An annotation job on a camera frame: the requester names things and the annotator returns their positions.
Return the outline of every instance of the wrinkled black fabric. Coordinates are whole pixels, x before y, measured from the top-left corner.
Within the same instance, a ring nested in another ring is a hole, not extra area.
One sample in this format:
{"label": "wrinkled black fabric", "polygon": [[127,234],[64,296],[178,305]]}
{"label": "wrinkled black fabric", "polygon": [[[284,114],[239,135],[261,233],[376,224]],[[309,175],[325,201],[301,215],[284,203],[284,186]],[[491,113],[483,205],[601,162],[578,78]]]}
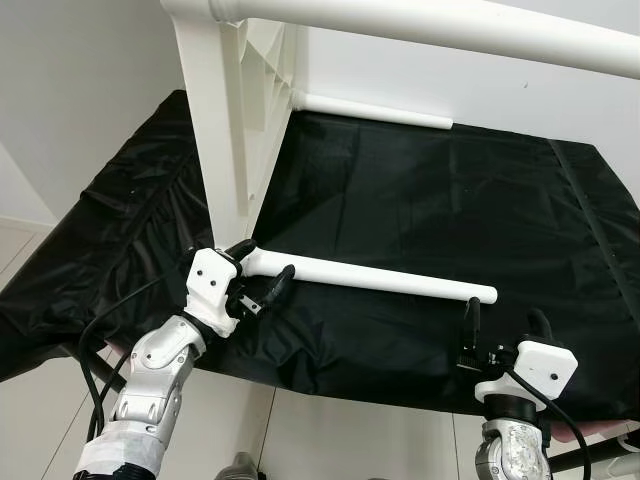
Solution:
{"label": "wrinkled black fabric", "polygon": [[[494,285],[481,349],[536,306],[580,366],[559,404],[639,418],[638,210],[589,145],[295,113],[255,230],[267,249]],[[191,246],[212,245],[184,92],[82,194],[0,294],[0,378],[59,355],[91,318]],[[179,311],[183,268],[100,332],[123,347]],[[248,280],[258,294],[267,279]],[[295,282],[200,368],[304,393],[479,413],[455,367],[464,304]],[[100,346],[96,339],[95,348]]]}

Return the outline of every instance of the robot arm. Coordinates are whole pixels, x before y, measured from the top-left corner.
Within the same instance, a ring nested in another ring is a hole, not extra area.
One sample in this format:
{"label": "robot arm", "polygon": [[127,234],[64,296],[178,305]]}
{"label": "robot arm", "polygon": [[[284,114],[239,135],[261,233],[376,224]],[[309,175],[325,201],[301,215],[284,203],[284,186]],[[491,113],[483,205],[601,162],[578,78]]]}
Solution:
{"label": "robot arm", "polygon": [[553,340],[542,312],[530,314],[536,335],[525,335],[513,350],[498,345],[485,362],[475,357],[479,332],[479,309],[474,312],[472,333],[467,333],[459,366],[476,370],[496,380],[475,387],[475,397],[484,404],[487,422],[482,426],[483,443],[476,453],[480,480],[550,480],[538,414],[547,400],[558,398],[578,366],[573,353]]}
{"label": "robot arm", "polygon": [[154,480],[160,472],[182,404],[182,386],[212,334],[228,337],[239,319],[227,312],[234,302],[255,315],[268,306],[295,269],[285,267],[256,303],[241,295],[239,261],[253,250],[241,244],[227,252],[199,250],[187,279],[187,306],[162,327],[142,337],[131,353],[131,374],[100,435],[87,443],[74,480]]}
{"label": "robot arm", "polygon": [[[238,279],[243,274],[277,276],[265,297],[256,302],[242,294]],[[184,312],[136,343],[129,381],[103,431],[85,445],[74,480],[155,480],[180,411],[182,386],[195,360],[205,353],[207,339],[213,335],[227,338],[239,321],[228,313],[229,304],[255,315],[293,278],[465,301],[480,297],[475,299],[477,304],[497,299],[492,287],[267,252],[256,249],[253,241],[241,242],[226,252],[199,250],[187,278]],[[565,351],[573,363],[559,365],[559,357],[550,354],[557,350],[526,343],[521,344],[515,370],[538,387],[549,385],[549,398],[557,397],[577,365],[575,358]],[[493,361],[502,356],[494,355]],[[556,372],[558,378],[549,381],[549,375]],[[485,442],[477,456],[480,478],[547,480],[549,467],[536,426],[536,410],[540,409],[536,399],[506,376],[479,384],[476,397],[492,406],[490,411],[495,410],[483,428]],[[518,416],[511,407],[504,410],[505,399],[507,405],[517,405],[517,411],[524,413]],[[251,467],[240,463],[242,468]]]}

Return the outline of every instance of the white pipe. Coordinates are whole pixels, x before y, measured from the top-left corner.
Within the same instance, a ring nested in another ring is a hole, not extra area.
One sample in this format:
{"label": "white pipe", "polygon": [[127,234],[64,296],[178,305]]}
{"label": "white pipe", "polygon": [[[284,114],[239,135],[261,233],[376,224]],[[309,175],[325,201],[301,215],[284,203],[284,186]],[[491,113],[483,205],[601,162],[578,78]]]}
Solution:
{"label": "white pipe", "polygon": [[640,37],[483,0],[209,0],[209,6],[222,21],[264,18],[640,79]]}
{"label": "white pipe", "polygon": [[632,475],[640,472],[640,453],[632,453],[613,460],[597,462],[591,468],[591,478],[594,480],[606,480]]}
{"label": "white pipe", "polygon": [[482,303],[495,303],[498,299],[497,290],[485,285],[361,267],[348,263],[330,262],[328,260],[270,252],[259,248],[256,248],[243,261],[243,274],[246,276],[265,275],[275,277],[285,266],[290,264],[296,267],[294,278],[306,282],[328,283],[345,287],[368,288],[371,290],[462,301],[478,297]]}
{"label": "white pipe", "polygon": [[366,103],[350,102],[337,98],[322,97],[309,93],[296,91],[293,95],[293,105],[297,110],[310,110],[312,112],[332,113],[347,117],[366,118],[368,120],[380,120],[382,122],[403,123],[405,125],[418,125],[420,127],[441,128],[450,130],[453,120],[436,115],[407,112],[394,108],[379,107]]}

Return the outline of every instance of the black tablecloth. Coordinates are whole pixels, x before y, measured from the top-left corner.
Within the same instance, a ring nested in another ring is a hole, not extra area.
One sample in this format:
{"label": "black tablecloth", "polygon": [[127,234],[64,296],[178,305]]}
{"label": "black tablecloth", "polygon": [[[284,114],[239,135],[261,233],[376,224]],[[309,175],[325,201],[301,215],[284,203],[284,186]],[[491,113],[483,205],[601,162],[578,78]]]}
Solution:
{"label": "black tablecloth", "polygon": [[[294,113],[254,238],[266,249],[495,286],[481,350],[545,311],[580,363],[559,404],[640,418],[638,210],[589,145]],[[82,193],[0,294],[0,378],[60,355],[94,315],[213,245],[184,92]],[[128,302],[94,342],[129,347],[184,304],[187,267]],[[267,279],[247,283],[249,292]],[[200,368],[316,395],[478,413],[455,367],[464,303],[296,282]]]}

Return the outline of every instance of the floor tile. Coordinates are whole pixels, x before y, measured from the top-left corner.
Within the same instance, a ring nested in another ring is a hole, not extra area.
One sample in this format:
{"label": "floor tile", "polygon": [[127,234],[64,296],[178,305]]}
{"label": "floor tile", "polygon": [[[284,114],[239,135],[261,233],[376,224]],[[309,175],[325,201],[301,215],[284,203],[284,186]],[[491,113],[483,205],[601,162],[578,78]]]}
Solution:
{"label": "floor tile", "polygon": [[[115,355],[108,355],[107,361],[111,362],[111,357],[114,356]],[[100,391],[104,384],[100,380],[97,380],[96,385]],[[107,395],[103,404],[105,416],[110,414],[116,398],[117,395],[113,391]],[[43,480],[71,479],[78,464],[78,460],[80,459],[82,448],[86,443],[87,429],[89,428],[92,410],[93,402],[85,388],[85,394],[80,408],[76,411],[76,415],[70,423],[68,430],[64,432],[63,436],[61,436],[60,444],[55,451],[55,455],[50,459],[50,463],[47,467]]]}
{"label": "floor tile", "polygon": [[453,415],[460,480],[478,480],[476,450],[482,443],[482,424],[485,422],[484,417]]}
{"label": "floor tile", "polygon": [[32,232],[17,230],[14,228],[0,227],[0,273],[20,253],[31,237]]}
{"label": "floor tile", "polygon": [[277,390],[260,468],[274,480],[457,479],[451,414]]}
{"label": "floor tile", "polygon": [[26,220],[18,220],[17,218],[0,217],[0,228],[10,228],[15,230],[24,230],[32,233],[49,233],[56,227],[57,221],[52,219],[51,224],[33,223]]}
{"label": "floor tile", "polygon": [[194,370],[160,480],[215,478],[239,451],[260,456],[274,388]]}
{"label": "floor tile", "polygon": [[2,290],[9,280],[18,273],[18,270],[22,268],[22,265],[29,259],[29,257],[36,251],[40,244],[47,238],[46,233],[29,234],[31,237],[24,245],[24,247],[17,252],[13,259],[0,273],[0,290]]}
{"label": "floor tile", "polygon": [[0,383],[0,478],[42,477],[86,394],[77,365],[49,360]]}

